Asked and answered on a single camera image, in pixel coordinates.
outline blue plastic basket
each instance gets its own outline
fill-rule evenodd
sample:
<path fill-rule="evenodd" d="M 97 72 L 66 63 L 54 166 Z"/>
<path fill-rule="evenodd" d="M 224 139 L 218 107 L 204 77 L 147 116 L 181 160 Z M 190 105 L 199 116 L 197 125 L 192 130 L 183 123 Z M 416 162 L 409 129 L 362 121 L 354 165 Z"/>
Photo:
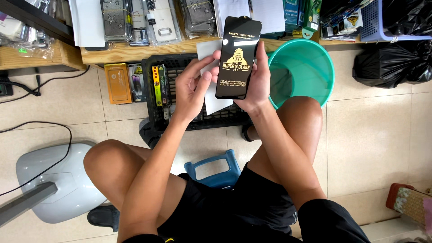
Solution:
<path fill-rule="evenodd" d="M 363 27 L 360 32 L 360 40 L 362 42 L 432 40 L 432 36 L 429 35 L 386 36 L 382 28 L 381 0 L 375 0 L 362 8 L 362 18 Z"/>

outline blue plastic stool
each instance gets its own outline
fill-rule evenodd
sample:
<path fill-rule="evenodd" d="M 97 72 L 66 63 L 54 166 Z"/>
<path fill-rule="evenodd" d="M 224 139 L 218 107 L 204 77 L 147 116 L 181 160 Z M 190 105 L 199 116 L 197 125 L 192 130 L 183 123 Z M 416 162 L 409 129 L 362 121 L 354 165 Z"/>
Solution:
<path fill-rule="evenodd" d="M 201 180 L 197 180 L 195 169 L 198 166 L 221 159 L 225 159 L 228 162 L 229 170 L 208 176 Z M 187 162 L 186 164 L 184 164 L 184 169 L 194 181 L 197 181 L 212 188 L 226 189 L 231 189 L 235 185 L 241 173 L 240 168 L 237 164 L 237 160 L 234 156 L 234 150 L 232 149 L 227 150 L 226 154 L 224 155 L 218 155 L 205 160 L 201 160 L 199 162 L 196 162 L 195 164 L 192 164 L 192 162 Z"/>

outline person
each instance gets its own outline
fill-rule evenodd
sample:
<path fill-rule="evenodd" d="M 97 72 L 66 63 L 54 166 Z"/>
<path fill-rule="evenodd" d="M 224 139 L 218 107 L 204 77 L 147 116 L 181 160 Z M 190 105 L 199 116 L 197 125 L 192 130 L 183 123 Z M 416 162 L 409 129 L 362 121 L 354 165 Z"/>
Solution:
<path fill-rule="evenodd" d="M 120 210 L 118 242 L 369 242 L 348 211 L 327 200 L 312 167 L 322 127 L 319 103 L 289 98 L 277 111 L 269 102 L 270 71 L 259 42 L 244 100 L 235 103 L 253 125 L 248 141 L 262 145 L 233 190 L 214 189 L 186 173 L 170 174 L 186 126 L 200 113 L 219 68 L 200 69 L 220 51 L 192 60 L 176 80 L 176 110 L 152 150 L 116 140 L 95 145 L 84 158 L 91 181 Z"/>

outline leg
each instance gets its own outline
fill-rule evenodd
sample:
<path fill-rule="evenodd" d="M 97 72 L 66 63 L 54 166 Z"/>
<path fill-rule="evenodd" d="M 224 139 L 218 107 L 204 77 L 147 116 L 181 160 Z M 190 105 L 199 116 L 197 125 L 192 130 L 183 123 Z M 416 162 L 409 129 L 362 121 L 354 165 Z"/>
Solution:
<path fill-rule="evenodd" d="M 150 153 L 150 149 L 106 140 L 87 152 L 84 168 L 96 188 L 121 211 L 123 199 Z M 158 227 L 174 212 L 185 188 L 184 179 L 170 174 L 157 220 Z"/>
<path fill-rule="evenodd" d="M 292 97 L 277 110 L 277 114 L 288 134 L 313 163 L 322 129 L 322 110 L 319 103 L 306 96 Z M 259 139 L 254 126 L 248 129 L 248 136 L 252 140 Z M 266 179 L 279 183 L 263 145 L 249 161 L 248 168 Z"/>

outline orange box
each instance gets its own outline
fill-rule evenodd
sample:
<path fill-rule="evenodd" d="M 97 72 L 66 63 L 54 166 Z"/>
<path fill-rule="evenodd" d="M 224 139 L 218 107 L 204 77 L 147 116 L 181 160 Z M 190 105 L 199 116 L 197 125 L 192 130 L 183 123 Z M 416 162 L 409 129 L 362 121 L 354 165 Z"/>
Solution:
<path fill-rule="evenodd" d="M 106 64 L 105 76 L 108 84 L 110 103 L 132 103 L 132 92 L 129 86 L 129 72 L 126 63 Z"/>

